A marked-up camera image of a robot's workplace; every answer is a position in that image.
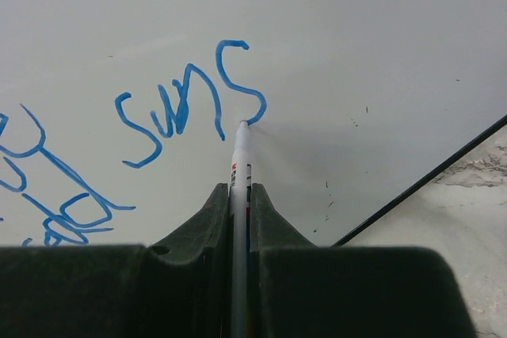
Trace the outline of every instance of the white board surface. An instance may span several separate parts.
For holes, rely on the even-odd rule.
[[[320,245],[507,113],[507,0],[0,7],[1,245],[150,244],[198,211],[228,181],[239,121],[259,111],[258,96],[220,76],[223,40],[248,44],[225,47],[223,68],[267,102],[251,127],[253,182]],[[185,68],[188,108],[177,91]],[[177,121],[171,137],[159,84]]]

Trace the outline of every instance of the marble surface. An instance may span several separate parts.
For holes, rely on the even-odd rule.
[[[347,245],[436,250],[455,273],[478,336],[507,338],[506,237],[504,127]]]

